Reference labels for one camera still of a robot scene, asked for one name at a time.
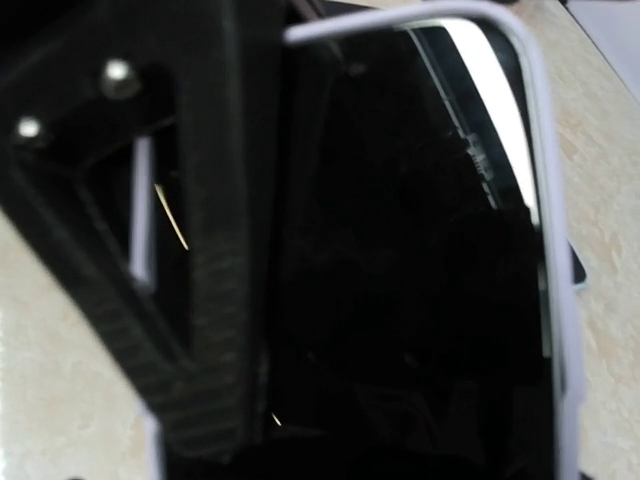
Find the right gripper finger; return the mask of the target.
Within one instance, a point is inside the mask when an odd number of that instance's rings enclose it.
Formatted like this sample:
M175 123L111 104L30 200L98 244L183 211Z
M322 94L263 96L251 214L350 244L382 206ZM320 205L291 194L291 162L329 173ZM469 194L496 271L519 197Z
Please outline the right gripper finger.
M169 450L258 441L279 1L5 1L1 206Z

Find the lilac phone case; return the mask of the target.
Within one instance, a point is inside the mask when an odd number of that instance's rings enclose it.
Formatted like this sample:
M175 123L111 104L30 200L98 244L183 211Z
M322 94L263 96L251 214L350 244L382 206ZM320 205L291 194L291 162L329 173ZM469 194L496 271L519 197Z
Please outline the lilac phone case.
M547 287L549 295L549 334L552 348L553 412L555 415L555 477L552 479L576 479L580 472L577 465L577 408L580 402L582 361L577 351L578 335L576 309L571 293L573 288L572 263L569 243L566 239L566 222L562 214L563 198L556 165L555 135L551 128L552 114L546 85L546 75L541 53L524 25L508 10L486 1L430 1L394 9L370 9L343 5L335 16L308 23L287 25L284 23L281 38L280 83L278 93L278 123L276 157L274 166L274 190L270 215L270 237L265 281L262 289L262 316L260 340L263 352L266 393L261 421L261 435L266 415L268 348L264 332L265 288L270 277L270 253L273 238L273 217L280 180L279 160L282 153L283 94L296 83L298 74L288 57L295 41L308 42L333 34L345 34L366 28L377 28L392 22L406 22L447 14L469 14L495 21L503 27L515 42L524 59L524 79L531 108L534 144L537 152L536 168L541 194L540 217L544 227L544 247L547 256Z

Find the black phone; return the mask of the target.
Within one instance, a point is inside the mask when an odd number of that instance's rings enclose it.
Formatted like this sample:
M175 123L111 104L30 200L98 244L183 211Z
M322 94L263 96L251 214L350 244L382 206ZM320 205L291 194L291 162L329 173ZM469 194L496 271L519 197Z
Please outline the black phone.
M573 288L578 291L584 289L587 283L587 271L583 262L579 258L574 246L569 244L572 263Z
M552 479L552 348L524 59L447 14L288 53L263 436L158 479Z

